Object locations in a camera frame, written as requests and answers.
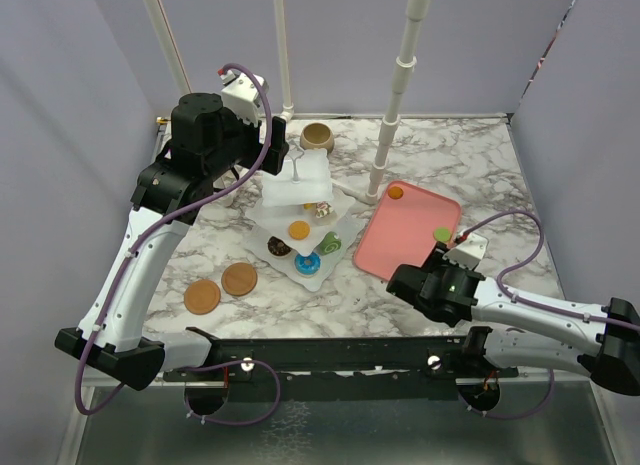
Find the orange disc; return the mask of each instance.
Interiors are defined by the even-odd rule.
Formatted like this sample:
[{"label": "orange disc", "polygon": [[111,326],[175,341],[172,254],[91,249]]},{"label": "orange disc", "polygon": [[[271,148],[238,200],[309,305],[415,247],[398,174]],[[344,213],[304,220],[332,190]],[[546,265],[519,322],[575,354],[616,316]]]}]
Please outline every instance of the orange disc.
[{"label": "orange disc", "polygon": [[295,240],[304,240],[311,233],[311,227],[303,220],[298,220],[289,225],[289,235]]},{"label": "orange disc", "polygon": [[399,198],[402,198],[404,191],[400,187],[391,187],[387,194],[394,200],[398,200]]},{"label": "orange disc", "polygon": [[234,263],[222,274],[222,288],[235,297],[253,290],[258,283],[256,269],[248,263]]},{"label": "orange disc", "polygon": [[184,292],[184,306],[191,313],[204,315],[220,303],[220,288],[211,280],[193,282]]}]

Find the cable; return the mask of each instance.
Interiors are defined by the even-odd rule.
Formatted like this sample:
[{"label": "cable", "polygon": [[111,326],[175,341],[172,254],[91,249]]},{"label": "cable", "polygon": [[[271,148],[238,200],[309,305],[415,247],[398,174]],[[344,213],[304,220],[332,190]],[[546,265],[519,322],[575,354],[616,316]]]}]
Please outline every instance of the cable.
[{"label": "cable", "polygon": [[188,368],[183,368],[182,370],[186,370],[189,372],[212,372],[214,370],[219,370],[221,368],[225,368],[225,367],[232,367],[234,365],[240,365],[243,363],[255,363],[256,365],[260,365],[263,368],[266,368],[269,373],[271,373],[271,375],[273,375],[273,378],[276,382],[276,396],[273,399],[273,404],[271,405],[271,407],[269,408],[269,410],[267,410],[266,413],[264,413],[263,415],[260,415],[258,418],[254,418],[251,420],[245,420],[245,421],[241,421],[241,422],[232,422],[229,420],[221,420],[219,418],[213,418],[213,417],[209,417],[206,415],[198,415],[197,413],[195,413],[192,409],[191,409],[191,404],[189,404],[189,399],[185,399],[185,406],[187,407],[187,410],[189,411],[189,413],[187,413],[187,418],[190,418],[191,416],[195,416],[199,419],[201,419],[204,422],[209,422],[209,423],[216,423],[218,425],[227,425],[230,427],[246,427],[249,425],[255,425],[256,423],[260,423],[263,420],[266,420],[267,418],[269,418],[271,415],[273,415],[273,413],[276,411],[276,409],[278,408],[278,405],[280,404],[280,379],[278,378],[278,374],[276,373],[276,371],[267,363],[265,362],[261,362],[260,360],[235,360],[233,362],[226,362],[226,363],[220,363],[218,365],[212,365],[210,367],[204,367],[204,368],[196,368],[196,367],[188,367]]},{"label": "cable", "polygon": [[544,409],[544,407],[549,405],[549,403],[551,402],[551,399],[553,398],[553,395],[555,393],[555,389],[556,389],[556,377],[555,377],[555,374],[553,373],[553,370],[549,370],[549,388],[547,389],[547,393],[542,398],[540,403],[538,403],[538,405],[536,405],[532,409],[527,410],[526,412],[517,413],[515,415],[502,415],[502,414],[499,414],[499,413],[482,412],[482,411],[480,411],[480,410],[478,410],[476,408],[473,408],[471,405],[469,405],[464,400],[464,398],[462,398],[462,395],[459,395],[458,398],[460,400],[462,400],[462,402],[465,405],[467,405],[467,410],[469,412],[473,412],[476,415],[480,415],[483,418],[491,418],[493,420],[520,420],[522,418],[528,418],[528,417],[531,417],[531,416],[535,415],[536,413],[538,413],[542,409]]},{"label": "cable", "polygon": [[[498,276],[496,277],[496,283],[498,284],[498,288],[500,289],[500,291],[506,295],[507,297],[509,297],[510,299],[514,299],[514,294],[511,293],[509,291],[509,289],[507,288],[507,286],[503,283],[503,279],[504,276],[510,272],[513,272],[514,270],[518,270],[519,268],[524,267],[525,265],[528,265],[529,263],[531,263],[540,253],[540,250],[542,250],[542,247],[544,245],[544,233],[542,231],[542,223],[540,223],[540,219],[538,219],[538,217],[536,217],[533,213],[527,211],[527,210],[507,210],[506,212],[500,212],[497,213],[485,220],[482,220],[480,223],[477,223],[476,225],[472,226],[471,228],[468,228],[467,230],[464,231],[464,233],[461,234],[462,239],[466,239],[466,237],[478,230],[481,227],[484,227],[485,225],[487,225],[490,222],[493,222],[494,220],[498,219],[498,218],[502,218],[506,215],[525,215],[527,217],[529,217],[531,220],[533,220],[536,224],[536,226],[538,227],[538,232],[539,232],[539,239],[538,239],[538,244],[536,245],[535,250],[533,251],[533,253],[531,255],[529,255],[526,259],[524,259],[522,262],[516,263],[515,265],[511,265],[510,267],[505,268],[504,270],[502,270]],[[520,296],[515,296],[515,301],[518,303],[522,303],[524,305],[528,305],[530,307],[533,308],[537,308],[539,310],[544,310],[546,312],[551,312],[551,313],[555,313],[557,315],[563,315],[565,317],[571,317],[571,318],[578,318],[580,320],[590,320],[590,321],[594,321],[594,322],[599,322],[599,323],[605,323],[605,324],[609,324],[609,325],[616,325],[618,327],[622,327],[622,328],[627,328],[629,330],[633,330],[637,333],[640,333],[640,326],[638,325],[634,325],[632,323],[628,323],[625,322],[623,320],[618,320],[615,318],[609,318],[609,317],[594,317],[594,316],[588,316],[585,317],[585,315],[583,313],[579,313],[579,312],[572,312],[570,310],[563,310],[561,308],[556,308],[550,305],[545,305],[544,303],[540,303],[540,302],[536,302],[535,300],[530,300],[528,298],[523,298]]]},{"label": "cable", "polygon": [[78,408],[78,411],[83,415],[93,415],[94,413],[97,413],[100,410],[102,410],[107,405],[107,403],[109,403],[113,399],[113,397],[115,397],[116,394],[120,390],[122,390],[122,387],[124,386],[124,384],[122,383],[118,385],[102,403],[100,403],[93,409],[86,408],[84,406],[84,403],[82,403],[82,377],[84,375],[84,368],[89,358],[89,353],[91,352],[91,349],[96,341],[96,338],[98,337],[98,334],[102,330],[102,325],[104,323],[104,320],[107,314],[109,313],[109,308],[111,307],[113,298],[115,297],[115,294],[118,290],[118,285],[120,284],[122,278],[124,277],[124,274],[127,271],[127,268],[131,263],[131,260],[133,259],[133,257],[135,257],[136,251],[138,251],[141,245],[162,225],[169,223],[172,220],[175,220],[176,218],[180,217],[184,213],[190,212],[208,203],[218,200],[219,198],[222,198],[225,195],[228,195],[229,193],[233,192],[238,187],[240,187],[243,183],[249,180],[249,178],[251,178],[251,176],[260,168],[260,165],[262,165],[262,162],[264,161],[267,155],[267,152],[269,151],[269,147],[271,146],[272,115],[271,115],[271,107],[269,105],[269,101],[267,100],[266,92],[260,85],[260,82],[255,77],[255,75],[253,75],[253,73],[251,73],[247,68],[243,67],[242,65],[239,65],[237,63],[228,63],[220,69],[219,73],[224,74],[228,70],[236,70],[241,73],[244,73],[247,76],[247,78],[251,80],[251,82],[255,85],[258,95],[260,96],[260,100],[262,101],[262,105],[264,107],[265,121],[267,122],[267,131],[264,138],[264,144],[262,145],[262,149],[260,150],[260,154],[258,155],[258,158],[256,159],[253,166],[248,170],[248,172],[243,177],[240,178],[240,180],[234,182],[232,185],[225,188],[224,190],[218,193],[214,193],[210,197],[203,198],[202,200],[198,200],[197,202],[191,203],[185,207],[179,208],[178,210],[175,210],[174,212],[171,212],[165,215],[164,217],[160,218],[160,220],[158,220],[156,223],[151,225],[147,230],[141,233],[138,239],[133,243],[133,245],[131,245],[131,248],[129,248],[128,250],[129,254],[124,258],[124,260],[122,260],[122,263],[120,264],[120,267],[118,268],[118,271],[116,272],[115,277],[113,278],[113,282],[111,282],[111,286],[109,287],[109,291],[107,292],[107,296],[104,300],[104,304],[102,305],[102,308],[100,309],[100,313],[98,314],[98,318],[95,321],[93,332],[91,332],[91,335],[89,335],[89,339],[87,340],[87,343],[85,343],[84,349],[82,350],[82,355],[80,356],[80,362],[78,363],[78,369],[76,371],[76,378],[75,378],[74,398],[75,398],[76,407]]}]

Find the pink plate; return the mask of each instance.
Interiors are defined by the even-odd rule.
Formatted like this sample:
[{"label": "pink plate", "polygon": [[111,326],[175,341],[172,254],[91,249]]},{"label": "pink plate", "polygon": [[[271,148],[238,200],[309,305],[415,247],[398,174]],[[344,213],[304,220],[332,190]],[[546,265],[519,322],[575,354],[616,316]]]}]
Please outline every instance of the pink plate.
[{"label": "pink plate", "polygon": [[[400,187],[402,198],[389,197],[391,187]],[[461,213],[460,205],[449,198],[407,182],[391,182],[353,261],[361,270],[388,281],[398,265],[424,263],[436,244],[437,228],[448,228],[453,239]]]}]

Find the bolt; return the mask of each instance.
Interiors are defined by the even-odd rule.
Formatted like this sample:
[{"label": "bolt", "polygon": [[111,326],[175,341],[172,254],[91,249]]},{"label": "bolt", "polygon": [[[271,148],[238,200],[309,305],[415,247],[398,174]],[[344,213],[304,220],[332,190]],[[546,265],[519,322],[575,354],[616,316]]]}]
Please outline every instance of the bolt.
[{"label": "bolt", "polygon": [[442,361],[437,355],[431,355],[427,358],[427,365],[433,371],[438,370],[442,366]]},{"label": "bolt", "polygon": [[[243,358],[244,361],[251,361],[251,357],[244,357]],[[250,372],[251,370],[253,370],[253,367],[255,366],[255,364],[253,363],[241,363],[240,364],[240,368],[242,368],[242,370],[244,370],[245,372]]]}]

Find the small bowl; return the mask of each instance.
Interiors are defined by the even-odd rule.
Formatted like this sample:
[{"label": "small bowl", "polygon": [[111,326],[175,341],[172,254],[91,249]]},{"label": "small bowl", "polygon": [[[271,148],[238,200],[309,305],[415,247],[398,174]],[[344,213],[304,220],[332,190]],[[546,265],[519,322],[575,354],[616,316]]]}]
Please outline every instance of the small bowl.
[{"label": "small bowl", "polygon": [[329,154],[333,151],[334,144],[333,132],[324,123],[310,123],[302,129],[300,146],[305,150],[325,148]]}]

